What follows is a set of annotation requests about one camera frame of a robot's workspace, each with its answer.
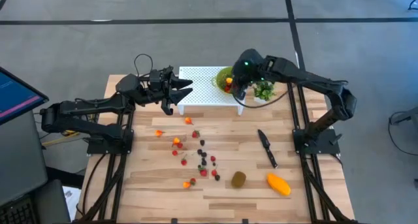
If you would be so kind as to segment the black keyboard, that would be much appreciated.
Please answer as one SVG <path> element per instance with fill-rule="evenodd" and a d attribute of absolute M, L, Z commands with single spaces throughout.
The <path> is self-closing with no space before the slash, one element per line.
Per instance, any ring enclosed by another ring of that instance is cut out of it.
<path fill-rule="evenodd" d="M 25 195 L 0 206 L 0 224 L 38 224 L 32 198 Z"/>

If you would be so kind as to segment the black aluminium table frame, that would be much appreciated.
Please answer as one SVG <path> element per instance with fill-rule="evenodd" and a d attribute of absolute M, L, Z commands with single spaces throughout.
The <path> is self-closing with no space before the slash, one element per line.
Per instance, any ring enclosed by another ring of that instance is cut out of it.
<path fill-rule="evenodd" d="M 302 155 L 295 150 L 293 129 L 302 123 L 297 117 L 300 101 L 286 85 L 278 84 L 276 89 L 285 96 L 282 103 L 244 109 L 240 116 L 236 106 L 186 106 L 184 115 L 176 107 L 172 116 L 155 105 L 138 107 L 132 124 L 134 142 L 125 157 L 121 182 L 111 190 L 105 207 L 88 219 L 106 172 L 116 170 L 120 162 L 119 157 L 92 156 L 73 224 L 355 224 L 339 162 L 329 155 Z M 186 117 L 192 125 L 185 123 Z M 270 142 L 277 168 L 268 159 L 258 129 Z M 165 133 L 155 136 L 156 130 Z M 199 131 L 200 137 L 193 138 L 193 131 Z M 176 137 L 183 148 L 173 144 Z M 199 155 L 199 149 L 207 156 Z M 180 162 L 184 155 L 186 166 Z M 206 166 L 201 165 L 202 158 Z M 198 165 L 207 170 L 207 176 L 200 175 Z M 219 181 L 212 170 L 220 175 Z M 241 188 L 231 186 L 237 171 L 246 175 Z M 269 186 L 266 176 L 270 173 L 289 184 L 290 195 Z M 192 178 L 196 184 L 183 188 Z"/>

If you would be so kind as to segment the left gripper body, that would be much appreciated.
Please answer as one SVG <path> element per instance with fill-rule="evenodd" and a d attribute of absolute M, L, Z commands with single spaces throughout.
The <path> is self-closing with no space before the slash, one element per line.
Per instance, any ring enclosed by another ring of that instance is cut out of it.
<path fill-rule="evenodd" d="M 144 78 L 144 82 L 147 83 L 145 99 L 148 102 L 158 102 L 164 99 L 165 93 L 162 87 L 164 82 L 162 70 L 151 71 L 150 74 Z"/>

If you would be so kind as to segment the small potted green plant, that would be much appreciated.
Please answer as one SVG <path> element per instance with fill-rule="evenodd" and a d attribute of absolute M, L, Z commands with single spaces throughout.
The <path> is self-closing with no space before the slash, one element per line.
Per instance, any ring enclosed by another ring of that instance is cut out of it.
<path fill-rule="evenodd" d="M 257 82 L 253 87 L 253 91 L 255 95 L 254 101 L 260 104 L 269 102 L 275 96 L 274 84 L 269 81 Z"/>

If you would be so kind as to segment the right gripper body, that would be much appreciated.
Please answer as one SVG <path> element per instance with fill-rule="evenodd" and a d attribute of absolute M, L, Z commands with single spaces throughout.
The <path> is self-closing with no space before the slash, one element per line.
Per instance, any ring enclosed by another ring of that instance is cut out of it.
<path fill-rule="evenodd" d="M 265 58 L 253 48 L 242 52 L 233 65 L 233 84 L 246 86 L 254 80 L 260 80 L 259 69 L 265 64 Z"/>

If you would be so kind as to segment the brown toy kiwi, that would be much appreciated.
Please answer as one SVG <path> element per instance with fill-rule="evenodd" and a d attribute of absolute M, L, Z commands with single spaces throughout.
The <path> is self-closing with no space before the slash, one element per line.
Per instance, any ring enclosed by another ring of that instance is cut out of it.
<path fill-rule="evenodd" d="M 237 171 L 234 173 L 232 179 L 231 179 L 231 186 L 233 188 L 241 188 L 246 182 L 246 175 L 241 172 Z"/>

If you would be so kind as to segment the white perforated shelf riser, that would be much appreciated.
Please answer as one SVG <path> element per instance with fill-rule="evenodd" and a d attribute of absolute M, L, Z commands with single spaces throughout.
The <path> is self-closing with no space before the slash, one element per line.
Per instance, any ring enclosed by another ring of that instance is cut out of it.
<path fill-rule="evenodd" d="M 225 67 L 179 67 L 178 77 L 192 80 L 193 91 L 178 104 L 180 115 L 184 115 L 186 106 L 236 106 L 238 115 L 244 107 L 231 94 L 227 94 L 212 85 L 213 77 Z"/>

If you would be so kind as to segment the yellow tool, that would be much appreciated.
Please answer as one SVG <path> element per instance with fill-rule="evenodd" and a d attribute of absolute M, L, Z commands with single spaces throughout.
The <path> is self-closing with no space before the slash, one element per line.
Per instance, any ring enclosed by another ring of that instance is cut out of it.
<path fill-rule="evenodd" d="M 62 133 L 61 138 L 51 140 L 51 141 L 48 141 L 48 142 L 42 142 L 41 145 L 44 146 L 44 147 L 47 147 L 47 146 L 51 146 L 51 145 L 58 144 L 58 143 L 61 143 L 61 142 L 65 142 L 66 140 L 68 140 L 70 138 L 73 138 L 75 136 L 78 136 L 79 134 L 80 134 L 79 132 L 67 130 L 67 131 L 64 131 Z"/>

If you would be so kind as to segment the black kitchen knife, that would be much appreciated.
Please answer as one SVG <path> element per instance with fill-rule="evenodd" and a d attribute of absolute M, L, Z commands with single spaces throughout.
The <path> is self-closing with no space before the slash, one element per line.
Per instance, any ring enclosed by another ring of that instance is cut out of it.
<path fill-rule="evenodd" d="M 263 148 L 266 151 L 266 154 L 268 156 L 268 159 L 269 159 L 272 167 L 273 168 L 277 168 L 278 167 L 278 164 L 277 164 L 277 162 L 276 162 L 276 160 L 274 158 L 273 153 L 270 150 L 270 142 L 269 142 L 267 136 L 260 129 L 258 129 L 257 132 L 259 134 L 260 141 L 261 141 L 261 143 L 263 145 Z"/>

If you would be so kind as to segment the green plastic colander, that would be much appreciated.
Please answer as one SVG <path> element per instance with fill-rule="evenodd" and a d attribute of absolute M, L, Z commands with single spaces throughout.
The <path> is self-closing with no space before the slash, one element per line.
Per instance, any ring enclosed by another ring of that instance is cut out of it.
<path fill-rule="evenodd" d="M 227 78 L 232 78 L 233 79 L 233 68 L 232 67 L 225 67 L 223 69 L 221 69 L 212 79 L 212 85 L 216 88 L 218 88 L 219 90 L 221 90 L 222 92 L 225 92 L 225 87 L 228 86 L 226 83 L 226 79 Z"/>

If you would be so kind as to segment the orange toy mango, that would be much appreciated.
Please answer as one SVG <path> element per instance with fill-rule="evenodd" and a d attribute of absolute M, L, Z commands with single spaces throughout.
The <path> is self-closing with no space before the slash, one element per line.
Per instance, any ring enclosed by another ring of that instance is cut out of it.
<path fill-rule="evenodd" d="M 279 176 L 270 173 L 267 174 L 266 179 L 269 186 L 281 195 L 288 196 L 291 194 L 291 188 L 283 178 L 280 178 Z"/>

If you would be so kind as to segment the computer monitor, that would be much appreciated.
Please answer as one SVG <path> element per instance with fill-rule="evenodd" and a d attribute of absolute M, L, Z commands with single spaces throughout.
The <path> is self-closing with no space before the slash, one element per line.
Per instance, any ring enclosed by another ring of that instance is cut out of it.
<path fill-rule="evenodd" d="M 45 94 L 0 67 L 0 125 L 48 101 Z"/>

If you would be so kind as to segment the white paper sheet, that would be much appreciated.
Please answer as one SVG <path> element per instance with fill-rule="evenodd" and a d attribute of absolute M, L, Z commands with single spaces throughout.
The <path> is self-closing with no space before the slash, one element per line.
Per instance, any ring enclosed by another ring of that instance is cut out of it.
<path fill-rule="evenodd" d="M 81 190 L 74 187 L 63 186 L 63 193 L 67 203 L 70 219 L 73 221 L 77 213 L 76 206 L 80 200 Z"/>

